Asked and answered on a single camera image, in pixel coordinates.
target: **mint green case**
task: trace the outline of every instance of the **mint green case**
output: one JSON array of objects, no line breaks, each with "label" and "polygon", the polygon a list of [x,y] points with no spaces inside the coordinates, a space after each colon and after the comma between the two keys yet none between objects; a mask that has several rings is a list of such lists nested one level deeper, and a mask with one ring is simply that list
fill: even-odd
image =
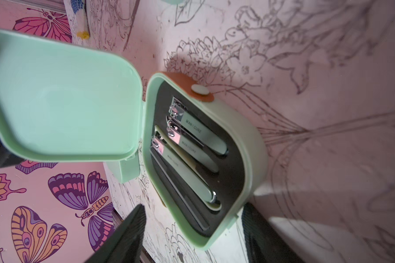
[{"label": "mint green case", "polygon": [[245,183],[238,199],[211,237],[198,234],[184,218],[156,174],[149,152],[159,86],[148,82],[146,103],[136,69],[112,53],[0,30],[0,139],[14,154],[40,162],[105,161],[116,178],[139,175],[138,146],[149,178],[185,237],[206,250],[237,219],[237,213],[267,174],[266,148],[249,121],[222,101],[190,98],[226,130],[240,150]]}]

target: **white surface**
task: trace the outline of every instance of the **white surface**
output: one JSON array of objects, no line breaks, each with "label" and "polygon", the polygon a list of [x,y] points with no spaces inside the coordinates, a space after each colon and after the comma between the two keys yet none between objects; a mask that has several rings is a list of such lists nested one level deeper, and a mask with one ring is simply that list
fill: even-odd
[{"label": "white surface", "polygon": [[[133,6],[87,1],[91,39],[74,43],[123,55],[144,85],[192,76],[257,126],[270,171],[251,201],[305,261],[395,262],[395,0],[141,0],[126,43]],[[239,223],[188,246],[145,173],[110,189],[123,216],[146,205],[155,261],[246,261]]]},{"label": "white surface", "polygon": [[199,85],[199,84],[193,84],[192,91],[194,91],[200,95],[208,95],[209,94],[209,89],[207,87]]}]

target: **purple butterfly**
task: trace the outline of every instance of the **purple butterfly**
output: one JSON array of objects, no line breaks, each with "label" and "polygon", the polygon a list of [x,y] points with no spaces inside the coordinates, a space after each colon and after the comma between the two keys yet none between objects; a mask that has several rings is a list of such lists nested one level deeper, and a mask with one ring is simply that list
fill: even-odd
[{"label": "purple butterfly", "polygon": [[99,172],[94,171],[88,175],[86,189],[84,175],[80,173],[53,176],[48,180],[48,187],[54,197],[64,205],[76,210],[84,210],[81,216],[78,216],[77,213],[74,214],[81,218],[82,226],[84,226],[82,220],[91,217],[88,224],[88,236],[92,249],[98,250],[104,241],[114,233],[114,225],[106,222],[112,222],[113,203],[104,206],[108,197],[100,198],[108,189],[108,183],[101,179]]}]

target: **pink wall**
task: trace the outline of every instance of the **pink wall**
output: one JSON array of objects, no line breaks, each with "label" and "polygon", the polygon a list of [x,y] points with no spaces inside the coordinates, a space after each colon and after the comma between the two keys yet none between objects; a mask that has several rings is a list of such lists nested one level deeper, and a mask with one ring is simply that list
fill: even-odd
[{"label": "pink wall", "polygon": [[[72,39],[65,15],[5,0],[0,28]],[[0,262],[83,262],[113,233],[111,211],[101,162],[25,161],[0,169]]]}]

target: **manicure set case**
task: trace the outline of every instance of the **manicure set case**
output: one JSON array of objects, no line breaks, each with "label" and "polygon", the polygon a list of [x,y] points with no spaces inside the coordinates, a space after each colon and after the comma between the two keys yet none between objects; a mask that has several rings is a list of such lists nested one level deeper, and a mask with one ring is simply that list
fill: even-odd
[{"label": "manicure set case", "polygon": [[[124,58],[0,30],[0,140],[15,155],[37,162],[106,162],[120,183],[139,176],[142,142],[145,169],[163,203],[184,236],[207,250],[264,180],[268,155],[246,118],[213,94],[194,92],[195,84],[182,73],[155,73],[143,102],[141,78]],[[217,223],[206,234],[190,224],[151,156],[154,127],[163,126],[173,97],[228,145],[222,156],[203,148],[219,165],[219,174],[205,180],[224,208],[211,211]]]}]

